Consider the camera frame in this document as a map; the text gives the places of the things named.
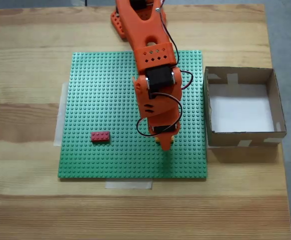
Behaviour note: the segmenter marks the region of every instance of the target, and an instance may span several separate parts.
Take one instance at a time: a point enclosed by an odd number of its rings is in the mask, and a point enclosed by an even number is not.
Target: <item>red lego brick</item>
[[[93,143],[104,143],[110,141],[109,131],[93,131],[91,132],[91,141]]]

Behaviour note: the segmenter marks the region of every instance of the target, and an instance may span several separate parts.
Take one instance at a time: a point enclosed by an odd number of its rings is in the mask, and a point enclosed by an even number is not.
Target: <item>cardboard box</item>
[[[207,66],[204,108],[209,146],[273,146],[287,134],[272,68]]]

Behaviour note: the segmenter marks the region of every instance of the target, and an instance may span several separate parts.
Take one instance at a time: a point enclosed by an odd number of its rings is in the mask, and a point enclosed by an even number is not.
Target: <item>wooden table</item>
[[[126,51],[113,7],[0,10],[0,239],[291,239],[282,148],[209,149],[208,179],[152,190],[59,181],[53,146],[72,52]],[[206,66],[271,67],[263,5],[165,6]]]

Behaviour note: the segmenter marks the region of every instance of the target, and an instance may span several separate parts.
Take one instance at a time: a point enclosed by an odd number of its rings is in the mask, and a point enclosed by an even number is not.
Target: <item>masking tape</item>
[[[249,147],[250,143],[252,142],[252,140],[241,140],[238,143],[238,147]]]
[[[107,178],[106,189],[152,189],[152,178]]]
[[[281,143],[282,138],[269,137],[263,140],[264,143]]]
[[[62,84],[59,110],[57,113],[53,146],[60,147],[62,143],[62,135],[64,132],[64,125],[65,125],[68,89],[69,89],[69,82],[64,82]]]
[[[221,79],[221,77],[219,77],[215,73],[208,73],[207,74],[207,79]]]
[[[231,84],[231,85],[234,85],[234,84],[238,84],[238,74],[237,73],[228,73],[226,75],[226,78],[227,78],[227,84]]]
[[[276,131],[277,131],[277,132],[281,132],[281,125],[280,125],[280,122],[277,122],[277,123],[275,124],[275,128],[276,128]]]

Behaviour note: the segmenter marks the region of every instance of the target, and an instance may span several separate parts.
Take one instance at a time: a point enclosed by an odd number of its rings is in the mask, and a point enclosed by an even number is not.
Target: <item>robotic arm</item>
[[[120,37],[130,43],[139,73],[137,80],[133,78],[141,116],[137,131],[146,137],[158,137],[162,149],[167,151],[172,136],[181,127],[180,100],[184,88],[182,71],[176,67],[178,63],[165,26],[163,3],[164,0],[116,0],[111,22]],[[150,134],[139,131],[144,119]]]

